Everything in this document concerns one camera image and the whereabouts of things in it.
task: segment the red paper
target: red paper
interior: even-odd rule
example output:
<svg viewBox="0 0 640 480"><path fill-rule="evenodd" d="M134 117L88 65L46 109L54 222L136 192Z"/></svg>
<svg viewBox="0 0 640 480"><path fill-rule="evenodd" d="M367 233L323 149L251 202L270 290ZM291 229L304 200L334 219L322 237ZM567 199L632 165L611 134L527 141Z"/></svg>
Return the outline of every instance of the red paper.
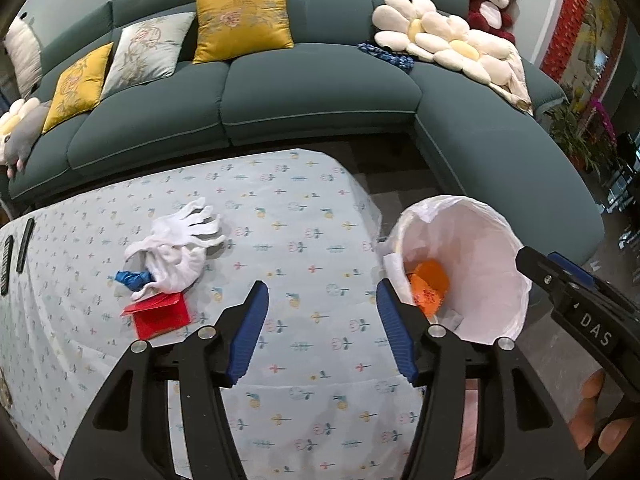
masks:
<svg viewBox="0 0 640 480"><path fill-rule="evenodd" d="M189 324L189 313L181 292L157 294L127 306L121 316L133 316L140 339L151 339Z"/></svg>

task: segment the black remote control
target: black remote control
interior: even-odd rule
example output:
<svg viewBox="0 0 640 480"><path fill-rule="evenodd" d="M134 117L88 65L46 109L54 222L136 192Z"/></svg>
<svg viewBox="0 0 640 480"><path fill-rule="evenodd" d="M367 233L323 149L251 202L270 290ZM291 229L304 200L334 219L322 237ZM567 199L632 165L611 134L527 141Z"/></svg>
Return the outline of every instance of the black remote control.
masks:
<svg viewBox="0 0 640 480"><path fill-rule="evenodd" d="M18 274L22 273L24 270L24 262L27 259L27 246L29 245L34 225L35 221L33 218L29 218L27 220L27 225L24 226L24 233L22 234L22 240L20 241L20 251L18 252L18 263L15 266L15 270L18 271Z"/></svg>
<svg viewBox="0 0 640 480"><path fill-rule="evenodd" d="M0 294L6 296L9 292L9 266L11 265L11 252L14 248L14 237L9 235L4 242L2 253L2 274L0 274Z"/></svg>

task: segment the table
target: table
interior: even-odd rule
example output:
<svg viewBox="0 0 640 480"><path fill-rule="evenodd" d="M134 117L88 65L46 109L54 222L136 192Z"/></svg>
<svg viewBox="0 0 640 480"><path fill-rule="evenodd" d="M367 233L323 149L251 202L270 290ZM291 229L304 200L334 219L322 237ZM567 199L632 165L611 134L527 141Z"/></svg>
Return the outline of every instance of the table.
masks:
<svg viewBox="0 0 640 480"><path fill-rule="evenodd" d="M223 392L252 480L309 475L399 476L422 397L398 376L375 306L380 213L335 160L293 150L208 162L136 178L48 206L0 229L15 238L9 294L0 298L0 365L10 413L57 456L129 344L113 281L124 247L157 216L205 196L228 241L187 291L193 322L152 341L184 339L242 303L255 280L270 306L250 368ZM20 237L34 218L24 272ZM190 476L179 384L168 385L176 471Z"/></svg>

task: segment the trash can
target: trash can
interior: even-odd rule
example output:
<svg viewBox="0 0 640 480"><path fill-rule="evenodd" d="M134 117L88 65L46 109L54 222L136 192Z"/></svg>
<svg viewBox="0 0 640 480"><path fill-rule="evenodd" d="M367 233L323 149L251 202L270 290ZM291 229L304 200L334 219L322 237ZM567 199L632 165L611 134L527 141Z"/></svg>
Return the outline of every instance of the trash can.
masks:
<svg viewBox="0 0 640 480"><path fill-rule="evenodd" d="M403 303L415 304L406 275L437 260L449 291L431 322L459 338L492 344L524 326L531 280L516 269L522 243L506 219L466 196L427 198L406 209L381 244L387 276Z"/></svg>

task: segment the trash bin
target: trash bin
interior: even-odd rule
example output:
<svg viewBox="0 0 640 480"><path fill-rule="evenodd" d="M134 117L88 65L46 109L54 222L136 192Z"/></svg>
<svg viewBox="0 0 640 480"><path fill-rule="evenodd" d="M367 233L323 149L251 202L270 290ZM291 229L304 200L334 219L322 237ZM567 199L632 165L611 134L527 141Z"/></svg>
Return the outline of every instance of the trash bin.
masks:
<svg viewBox="0 0 640 480"><path fill-rule="evenodd" d="M516 339L524 326L531 281L516 269L520 248L502 215L478 200L451 195L406 209L382 243L385 270L400 300L415 304L406 275L434 258L450 286L430 321L483 344L501 336Z"/></svg>

